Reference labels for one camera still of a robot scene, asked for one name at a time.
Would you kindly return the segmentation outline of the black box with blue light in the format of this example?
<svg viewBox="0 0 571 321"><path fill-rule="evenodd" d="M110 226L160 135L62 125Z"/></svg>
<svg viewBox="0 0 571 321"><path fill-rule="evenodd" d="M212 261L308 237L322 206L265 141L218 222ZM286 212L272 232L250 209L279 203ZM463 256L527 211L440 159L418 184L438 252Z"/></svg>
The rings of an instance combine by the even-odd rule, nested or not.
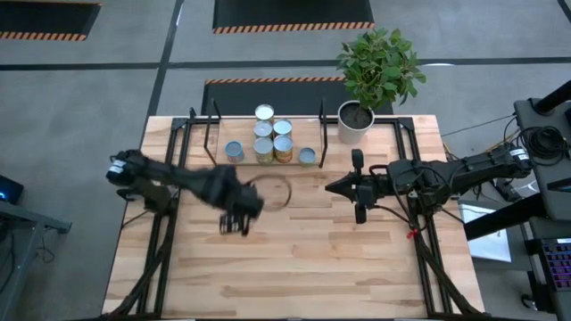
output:
<svg viewBox="0 0 571 321"><path fill-rule="evenodd" d="M17 205L20 201L24 186L8 177L0 175L0 202Z"/></svg>

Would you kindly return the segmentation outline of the keyboard with purple lit keys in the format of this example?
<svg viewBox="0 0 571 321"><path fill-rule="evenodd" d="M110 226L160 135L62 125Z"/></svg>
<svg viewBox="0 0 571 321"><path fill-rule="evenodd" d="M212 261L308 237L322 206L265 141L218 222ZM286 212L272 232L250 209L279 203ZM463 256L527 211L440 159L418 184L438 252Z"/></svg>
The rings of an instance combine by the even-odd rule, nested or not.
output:
<svg viewBox="0 0 571 321"><path fill-rule="evenodd" d="M541 239L540 259L553 290L571 292L571 238Z"/></svg>

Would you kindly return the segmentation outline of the small teal can pink label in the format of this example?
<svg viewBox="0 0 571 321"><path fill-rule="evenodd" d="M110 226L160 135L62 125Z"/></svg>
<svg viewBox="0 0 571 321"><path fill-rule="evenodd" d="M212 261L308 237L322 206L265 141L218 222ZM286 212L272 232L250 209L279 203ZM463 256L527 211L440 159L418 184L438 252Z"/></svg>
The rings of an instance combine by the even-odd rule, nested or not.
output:
<svg viewBox="0 0 571 321"><path fill-rule="evenodd" d="M239 163L244 159L243 146L239 141L230 141L224 147L224 153L230 163Z"/></svg>

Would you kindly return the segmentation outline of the black mat with orange stripes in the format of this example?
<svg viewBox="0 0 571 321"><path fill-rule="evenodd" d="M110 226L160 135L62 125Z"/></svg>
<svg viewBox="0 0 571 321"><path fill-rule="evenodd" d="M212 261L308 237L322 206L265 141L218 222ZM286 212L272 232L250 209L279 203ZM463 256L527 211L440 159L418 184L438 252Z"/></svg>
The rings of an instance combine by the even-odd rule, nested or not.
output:
<svg viewBox="0 0 571 321"><path fill-rule="evenodd" d="M369 0L215 0L217 34L372 29Z"/></svg>
<svg viewBox="0 0 571 321"><path fill-rule="evenodd" d="M0 0L0 39L85 41L102 6Z"/></svg>
<svg viewBox="0 0 571 321"><path fill-rule="evenodd" d="M324 108L336 115L350 101L344 77L213 78L204 82L201 114L211 103L223 115L247 116L260 104L269 104L278 115L316 115Z"/></svg>

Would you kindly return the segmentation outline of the white paper sheet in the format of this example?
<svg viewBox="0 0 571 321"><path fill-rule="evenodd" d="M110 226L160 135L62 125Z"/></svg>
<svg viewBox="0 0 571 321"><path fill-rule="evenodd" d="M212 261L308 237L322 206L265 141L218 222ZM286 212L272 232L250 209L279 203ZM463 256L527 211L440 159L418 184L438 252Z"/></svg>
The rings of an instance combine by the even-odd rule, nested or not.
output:
<svg viewBox="0 0 571 321"><path fill-rule="evenodd" d="M464 223L493 213L493 209L479 205L470 205L466 202L459 203L459 211ZM509 239L505 229L469 241L468 248L470 255L476 259L490 259L506 263L511 262Z"/></svg>

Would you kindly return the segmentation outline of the green plant in white pot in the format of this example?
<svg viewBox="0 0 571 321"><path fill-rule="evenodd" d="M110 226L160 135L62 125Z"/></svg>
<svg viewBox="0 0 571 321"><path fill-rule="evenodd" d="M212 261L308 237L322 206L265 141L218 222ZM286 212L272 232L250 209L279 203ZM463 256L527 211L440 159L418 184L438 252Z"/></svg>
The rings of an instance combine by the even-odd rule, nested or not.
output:
<svg viewBox="0 0 571 321"><path fill-rule="evenodd" d="M412 42L399 29L372 29L344 43L336 57L351 99L337 110L338 139L357 144L372 127L376 110L418 95L426 83Z"/></svg>

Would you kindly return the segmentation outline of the silver-topped can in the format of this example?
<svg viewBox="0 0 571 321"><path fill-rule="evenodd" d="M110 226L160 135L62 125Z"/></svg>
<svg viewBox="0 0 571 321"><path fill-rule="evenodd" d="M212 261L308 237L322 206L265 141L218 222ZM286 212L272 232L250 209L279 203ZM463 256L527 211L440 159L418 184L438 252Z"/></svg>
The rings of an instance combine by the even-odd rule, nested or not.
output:
<svg viewBox="0 0 571 321"><path fill-rule="evenodd" d="M263 103L255 108L254 115L257 120L273 122L275 112L271 105Z"/></svg>

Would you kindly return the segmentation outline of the grey cart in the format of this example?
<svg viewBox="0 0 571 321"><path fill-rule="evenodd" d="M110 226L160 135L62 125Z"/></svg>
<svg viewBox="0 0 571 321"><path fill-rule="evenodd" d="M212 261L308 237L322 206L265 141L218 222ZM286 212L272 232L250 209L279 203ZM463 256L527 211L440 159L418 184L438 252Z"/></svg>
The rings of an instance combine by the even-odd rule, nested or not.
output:
<svg viewBox="0 0 571 321"><path fill-rule="evenodd" d="M571 125L566 118L566 112L571 111L571 101L562 103L550 116L537 114L527 100L514 102L514 109L522 130L552 126L571 144ZM571 220L571 192L551 191L548 188L551 182L571 178L571 160L564 156L555 165L537 165L534 175L547 215L553 220Z"/></svg>

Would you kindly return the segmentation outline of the green pears can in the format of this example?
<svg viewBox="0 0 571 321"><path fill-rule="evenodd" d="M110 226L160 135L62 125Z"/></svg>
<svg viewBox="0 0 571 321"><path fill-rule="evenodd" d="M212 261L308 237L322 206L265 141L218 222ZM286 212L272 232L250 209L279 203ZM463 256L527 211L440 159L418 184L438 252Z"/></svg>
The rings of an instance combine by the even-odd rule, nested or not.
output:
<svg viewBox="0 0 571 321"><path fill-rule="evenodd" d="M271 138L259 137L254 141L253 149L256 160L263 165L267 165L274 160L274 144Z"/></svg>
<svg viewBox="0 0 571 321"><path fill-rule="evenodd" d="M253 133L256 138L273 138L273 124L266 120L258 120L253 127Z"/></svg>

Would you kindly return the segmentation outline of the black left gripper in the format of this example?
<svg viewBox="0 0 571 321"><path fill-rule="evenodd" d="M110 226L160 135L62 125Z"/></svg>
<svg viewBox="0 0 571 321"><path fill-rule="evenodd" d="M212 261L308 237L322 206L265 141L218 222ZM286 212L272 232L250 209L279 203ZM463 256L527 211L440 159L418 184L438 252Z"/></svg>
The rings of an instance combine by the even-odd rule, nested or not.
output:
<svg viewBox="0 0 571 321"><path fill-rule="evenodd" d="M253 186L256 181L262 179L281 180L289 193L272 193L265 196L263 201ZM251 222L258 219L261 211L278 211L286 208L291 200L292 191L292 184L284 175L261 174L250 179L248 184L243 184L238 180L234 166L219 165L211 170L208 203L212 207L224 210L219 216L221 235L248 235Z"/></svg>

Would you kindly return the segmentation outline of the black-framed wooden shelf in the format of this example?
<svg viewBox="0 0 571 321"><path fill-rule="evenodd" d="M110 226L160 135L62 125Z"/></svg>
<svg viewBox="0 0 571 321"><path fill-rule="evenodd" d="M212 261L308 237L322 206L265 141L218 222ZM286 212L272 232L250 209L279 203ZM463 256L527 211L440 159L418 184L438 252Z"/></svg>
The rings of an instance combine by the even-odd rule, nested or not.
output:
<svg viewBox="0 0 571 321"><path fill-rule="evenodd" d="M316 161L312 166L322 167L327 154L327 117L322 109L319 113L311 116L274 116L272 124L277 119L289 119L293 124L292 135L294 143L293 158L288 163L280 163L274 160L272 163L260 164L255 157L253 149L256 139L253 133L255 122L254 115L229 116L220 113L218 105L211 103L211 107L205 114L206 131L203 149L210 158L212 164L234 164L237 166L301 166L298 157L303 147L310 147L316 152ZM230 141L239 141L244 150L244 159L239 163L230 163L224 153L225 145Z"/></svg>

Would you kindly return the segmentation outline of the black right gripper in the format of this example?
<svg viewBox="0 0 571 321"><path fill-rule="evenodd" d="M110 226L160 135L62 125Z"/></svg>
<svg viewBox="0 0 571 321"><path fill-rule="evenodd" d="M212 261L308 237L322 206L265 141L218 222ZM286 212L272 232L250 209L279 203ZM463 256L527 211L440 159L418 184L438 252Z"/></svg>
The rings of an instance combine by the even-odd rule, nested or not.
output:
<svg viewBox="0 0 571 321"><path fill-rule="evenodd" d="M343 177L332 183L326 185L326 189L330 193L335 193L342 195L344 197L352 197L352 202L354 203L355 210L355 220L357 224L364 224L367 222L367 212L368 210L386 210L392 213L398 219L404 221L405 217L400 215L395 210L387 208L386 206L378 205L373 203L371 200L371 187L367 184L365 176L368 175L380 175L375 174L375 169L385 169L386 165L374 165L369 168L369 174L363 175L362 169L364 167L364 154L360 149L352 149L352 165L354 171L351 177ZM394 191L393 196L397 196L398 193Z"/></svg>

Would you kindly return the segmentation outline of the grey metal stand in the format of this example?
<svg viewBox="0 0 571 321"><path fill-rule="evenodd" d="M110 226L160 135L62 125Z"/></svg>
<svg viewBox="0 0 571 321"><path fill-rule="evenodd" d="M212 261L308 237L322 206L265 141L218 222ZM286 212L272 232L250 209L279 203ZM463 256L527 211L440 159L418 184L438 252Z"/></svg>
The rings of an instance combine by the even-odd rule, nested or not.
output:
<svg viewBox="0 0 571 321"><path fill-rule="evenodd" d="M47 230L67 234L71 222L0 202L0 321L10 321L29 267Z"/></svg>

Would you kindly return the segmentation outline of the black support beam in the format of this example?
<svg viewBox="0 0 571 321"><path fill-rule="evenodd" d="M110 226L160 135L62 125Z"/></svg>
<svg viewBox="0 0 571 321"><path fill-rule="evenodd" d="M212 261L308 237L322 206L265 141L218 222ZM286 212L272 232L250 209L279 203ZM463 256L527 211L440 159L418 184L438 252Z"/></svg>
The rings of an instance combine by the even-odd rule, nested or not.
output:
<svg viewBox="0 0 571 321"><path fill-rule="evenodd" d="M536 193L466 223L464 230L470 241L525 222L537 239L571 237L571 193Z"/></svg>

